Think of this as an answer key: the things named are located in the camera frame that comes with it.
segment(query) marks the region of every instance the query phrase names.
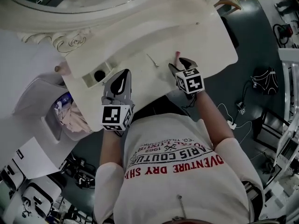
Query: floor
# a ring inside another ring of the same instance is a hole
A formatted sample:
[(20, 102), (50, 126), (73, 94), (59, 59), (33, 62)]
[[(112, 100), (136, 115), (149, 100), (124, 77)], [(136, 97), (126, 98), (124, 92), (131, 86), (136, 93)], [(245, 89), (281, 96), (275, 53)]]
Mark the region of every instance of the floor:
[(292, 47), (292, 45), (295, 43), (299, 45), (299, 35), (296, 35), (296, 33), (299, 32), (299, 28), (295, 22), (292, 22), (293, 20), (298, 20), (297, 16), (295, 14), (287, 14), (284, 17), (281, 17), (276, 8), (274, 7), (274, 4), (279, 3), (281, 0), (258, 0), (261, 4), (268, 20), (271, 26), (275, 24), (290, 24), (291, 28), (294, 32), (292, 38), (287, 43), (286, 47)]
[[(241, 126), (248, 120), (258, 118), (264, 107), (268, 107), (278, 115), (284, 114), (284, 76), (282, 65), (278, 56), (278, 47), (273, 36), (271, 25), (258, 0), (241, 2), (243, 10), (236, 11), (227, 16), (228, 23), (235, 33), (239, 47), (236, 49), (239, 60), (236, 64), (228, 66), (220, 73), (206, 78), (205, 87), (207, 93), (215, 104), (224, 103), (228, 113), (235, 117), (237, 109), (235, 102), (242, 98), (244, 83), (250, 79), (256, 67), (273, 67), (278, 76), (279, 92), (274, 96), (263, 96), (253, 89), (248, 89), (245, 97), (246, 112), (236, 119), (237, 126)], [(188, 105), (188, 102), (180, 91), (169, 93), (168, 98), (178, 107)], [(225, 118), (228, 115), (223, 106), (219, 107)], [(194, 108), (189, 110), (191, 118), (198, 120), (199, 115)], [(234, 130), (239, 142), (250, 129), (250, 123), (242, 128)], [(76, 156), (85, 158), (90, 164), (98, 167), (101, 140), (103, 132), (97, 132), (81, 140), (73, 150)], [(252, 130), (241, 143), (241, 147), (251, 159), (256, 168), (263, 163), (263, 155), (258, 155), (259, 150), (265, 148), (252, 140)], [(93, 190), (80, 190), (73, 180), (68, 180), (67, 187), (63, 190), (64, 197), (78, 209), (90, 214), (93, 206)]]

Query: black bag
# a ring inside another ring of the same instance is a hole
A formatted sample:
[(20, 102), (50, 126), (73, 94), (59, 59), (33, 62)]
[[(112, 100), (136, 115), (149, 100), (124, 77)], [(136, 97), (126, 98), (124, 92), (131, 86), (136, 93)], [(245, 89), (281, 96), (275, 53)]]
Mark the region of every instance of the black bag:
[(273, 68), (256, 68), (251, 80), (253, 88), (263, 95), (275, 95), (278, 92), (278, 82), (276, 72)]

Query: power strip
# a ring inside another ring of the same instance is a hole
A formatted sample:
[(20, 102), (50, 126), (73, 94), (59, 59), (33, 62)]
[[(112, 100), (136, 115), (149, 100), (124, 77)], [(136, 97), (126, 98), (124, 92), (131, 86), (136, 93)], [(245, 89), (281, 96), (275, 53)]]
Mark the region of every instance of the power strip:
[(227, 122), (228, 122), (229, 127), (230, 127), (232, 130), (234, 130), (234, 129), (236, 128), (236, 126), (237, 126), (236, 123), (233, 124), (233, 122), (230, 121), (230, 120), (227, 120)]

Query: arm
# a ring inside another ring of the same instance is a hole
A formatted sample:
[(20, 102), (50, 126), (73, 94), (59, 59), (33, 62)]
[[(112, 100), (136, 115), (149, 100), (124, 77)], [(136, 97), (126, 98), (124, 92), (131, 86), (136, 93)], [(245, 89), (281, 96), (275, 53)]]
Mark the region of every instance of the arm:
[(122, 167), (121, 138), (112, 131), (104, 130), (100, 166), (109, 162), (114, 162)]
[(121, 139), (112, 131), (104, 130), (100, 167), (95, 176), (93, 212), (97, 222), (103, 223), (113, 213), (123, 183)]
[(197, 93), (195, 105), (201, 118), (205, 122), (214, 148), (216, 148), (221, 141), (227, 138), (234, 138), (234, 134), (226, 120), (205, 91)]

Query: black knob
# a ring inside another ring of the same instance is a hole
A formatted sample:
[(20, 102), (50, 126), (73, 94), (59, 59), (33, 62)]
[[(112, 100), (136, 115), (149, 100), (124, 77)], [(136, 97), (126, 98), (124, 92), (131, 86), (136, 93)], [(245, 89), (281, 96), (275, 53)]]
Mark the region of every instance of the black knob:
[(105, 73), (102, 70), (98, 70), (94, 73), (94, 78), (97, 82), (100, 82), (102, 79), (105, 78)]

